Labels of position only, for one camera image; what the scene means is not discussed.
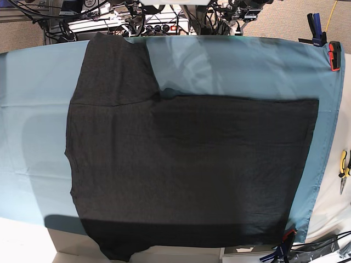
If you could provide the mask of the dark grey T-shirt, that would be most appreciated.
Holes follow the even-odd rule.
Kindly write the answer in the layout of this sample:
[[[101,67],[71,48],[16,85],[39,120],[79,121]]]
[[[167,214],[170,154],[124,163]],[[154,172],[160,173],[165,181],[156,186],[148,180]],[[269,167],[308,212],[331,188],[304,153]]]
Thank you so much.
[[[145,44],[97,34],[66,125],[85,232],[124,262],[156,245],[280,243],[318,109],[317,99],[165,99]]]

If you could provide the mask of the white power strip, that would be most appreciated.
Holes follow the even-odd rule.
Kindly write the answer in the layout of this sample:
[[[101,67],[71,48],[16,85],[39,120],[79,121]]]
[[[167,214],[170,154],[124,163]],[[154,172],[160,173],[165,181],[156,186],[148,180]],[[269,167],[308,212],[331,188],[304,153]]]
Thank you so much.
[[[120,16],[80,20],[68,23],[69,29],[74,33],[101,30],[115,31],[119,27],[121,27],[122,30],[128,30],[127,24],[128,22]],[[185,18],[183,14],[165,13],[146,15],[142,33],[150,31],[179,35],[181,33],[188,33],[190,27],[189,20]]]

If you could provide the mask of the blue table cloth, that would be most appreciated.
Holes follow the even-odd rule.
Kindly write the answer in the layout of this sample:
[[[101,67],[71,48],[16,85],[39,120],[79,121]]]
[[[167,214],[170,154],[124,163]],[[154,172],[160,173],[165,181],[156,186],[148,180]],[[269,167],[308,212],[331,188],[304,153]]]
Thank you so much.
[[[332,71],[329,48],[257,37],[131,38],[147,45],[165,95],[319,99],[304,173],[287,227],[304,242],[327,166],[345,70]],[[83,233],[70,196],[66,115],[87,42],[1,54],[1,217]]]

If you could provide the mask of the orange blue clamp bottom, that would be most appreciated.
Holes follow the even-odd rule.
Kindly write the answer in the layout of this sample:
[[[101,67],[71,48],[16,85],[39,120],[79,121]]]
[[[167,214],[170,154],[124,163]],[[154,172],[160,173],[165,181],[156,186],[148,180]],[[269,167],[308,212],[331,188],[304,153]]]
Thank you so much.
[[[267,256],[260,258],[260,262],[279,262],[283,260],[284,262],[289,262],[288,254],[292,248],[295,241],[297,231],[295,229],[289,230],[283,237],[282,242],[278,245],[275,251]]]

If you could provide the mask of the blue black clamp top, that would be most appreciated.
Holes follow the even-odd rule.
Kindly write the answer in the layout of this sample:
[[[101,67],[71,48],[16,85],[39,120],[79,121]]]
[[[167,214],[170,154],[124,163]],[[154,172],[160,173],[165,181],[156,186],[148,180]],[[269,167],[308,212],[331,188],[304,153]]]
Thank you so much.
[[[307,14],[308,24],[312,33],[312,44],[316,47],[323,47],[327,43],[326,32],[322,31],[320,14]]]

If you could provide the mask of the orange black clamp top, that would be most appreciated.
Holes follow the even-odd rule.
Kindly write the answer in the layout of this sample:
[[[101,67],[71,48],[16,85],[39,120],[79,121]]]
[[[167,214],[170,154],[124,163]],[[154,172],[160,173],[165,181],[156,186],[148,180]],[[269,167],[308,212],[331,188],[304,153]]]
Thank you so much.
[[[332,71],[339,71],[341,66],[341,44],[338,41],[329,43],[329,59]]]

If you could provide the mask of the yellow handled pliers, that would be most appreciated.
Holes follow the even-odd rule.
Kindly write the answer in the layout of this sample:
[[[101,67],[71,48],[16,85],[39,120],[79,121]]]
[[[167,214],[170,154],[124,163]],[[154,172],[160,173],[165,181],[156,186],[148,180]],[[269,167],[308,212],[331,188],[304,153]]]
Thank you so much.
[[[339,178],[341,179],[340,194],[343,193],[347,179],[350,177],[350,161],[346,164],[347,151],[343,150],[341,153],[341,159],[339,163]]]

